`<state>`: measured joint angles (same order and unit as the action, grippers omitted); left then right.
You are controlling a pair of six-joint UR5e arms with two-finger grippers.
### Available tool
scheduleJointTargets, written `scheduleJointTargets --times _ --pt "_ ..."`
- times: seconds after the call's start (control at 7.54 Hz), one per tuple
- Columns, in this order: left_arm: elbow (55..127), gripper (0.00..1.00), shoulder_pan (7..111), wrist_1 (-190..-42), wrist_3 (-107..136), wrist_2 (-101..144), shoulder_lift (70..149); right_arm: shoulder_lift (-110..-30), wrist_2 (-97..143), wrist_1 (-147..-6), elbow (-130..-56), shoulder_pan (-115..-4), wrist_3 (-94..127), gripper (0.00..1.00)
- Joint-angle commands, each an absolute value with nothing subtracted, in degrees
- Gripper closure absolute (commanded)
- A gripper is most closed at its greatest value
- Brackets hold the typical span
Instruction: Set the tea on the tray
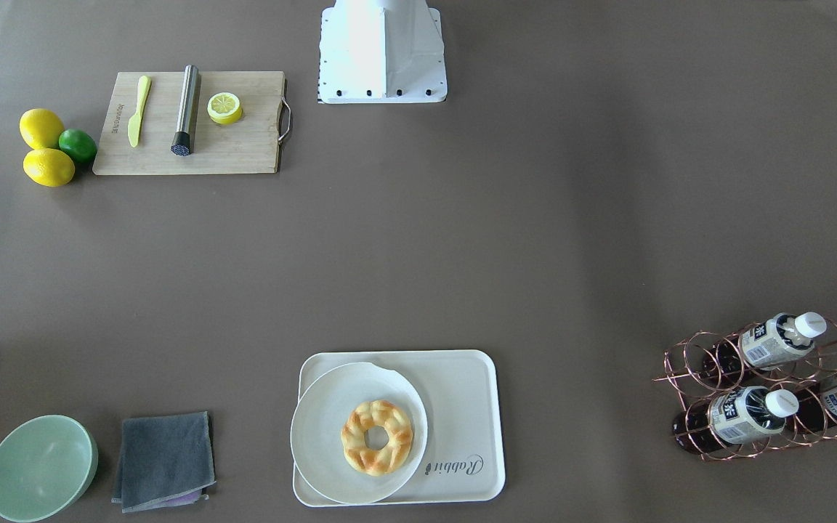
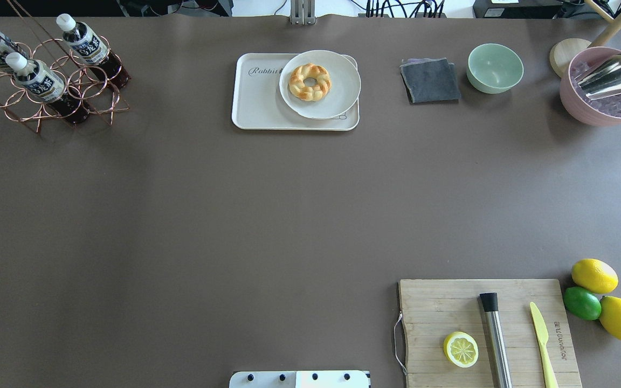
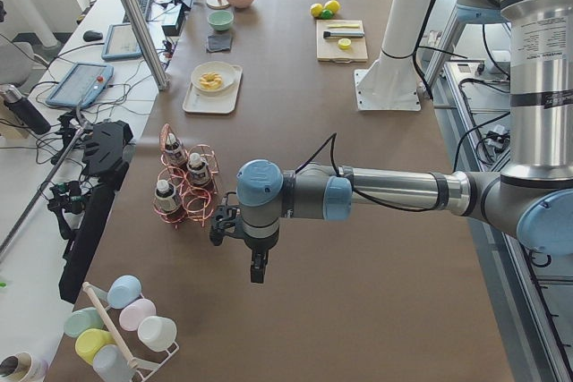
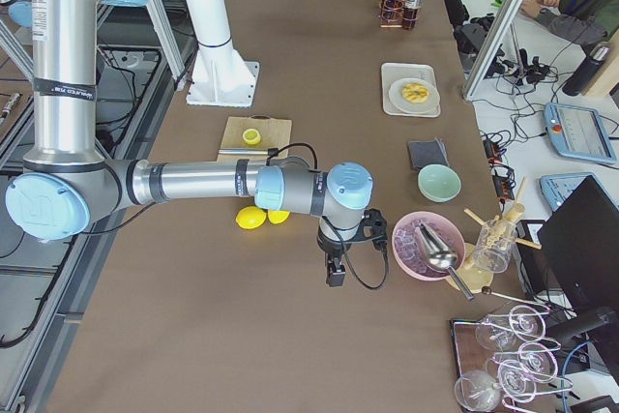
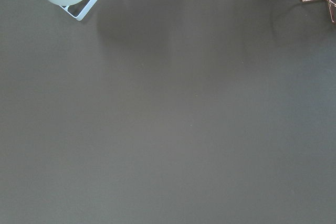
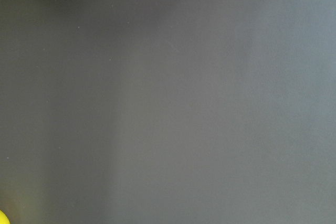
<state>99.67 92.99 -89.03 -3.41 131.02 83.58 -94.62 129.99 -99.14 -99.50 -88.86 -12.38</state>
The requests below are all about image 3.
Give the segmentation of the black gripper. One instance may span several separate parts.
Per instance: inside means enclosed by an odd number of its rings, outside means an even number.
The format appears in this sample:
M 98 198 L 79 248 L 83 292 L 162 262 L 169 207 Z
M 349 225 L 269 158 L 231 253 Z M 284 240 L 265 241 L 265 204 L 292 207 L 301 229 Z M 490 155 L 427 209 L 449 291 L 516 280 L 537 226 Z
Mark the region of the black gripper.
M 274 247 L 274 237 L 254 238 L 247 236 L 245 244 L 252 251 L 250 278 L 254 284 L 264 283 L 264 266 L 268 263 L 269 250 Z

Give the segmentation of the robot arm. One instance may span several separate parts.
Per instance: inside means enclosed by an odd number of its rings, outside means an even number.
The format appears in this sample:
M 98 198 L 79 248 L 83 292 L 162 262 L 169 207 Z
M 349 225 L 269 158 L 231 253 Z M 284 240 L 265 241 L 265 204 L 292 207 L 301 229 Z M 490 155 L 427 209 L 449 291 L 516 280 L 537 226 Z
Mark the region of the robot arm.
M 492 225 L 530 250 L 572 251 L 572 0 L 458 0 L 464 21 L 508 21 L 510 160 L 500 172 L 411 173 L 268 160 L 237 176 L 238 234 L 262 283 L 283 217 L 343 220 L 366 199 L 405 211 L 448 210 Z

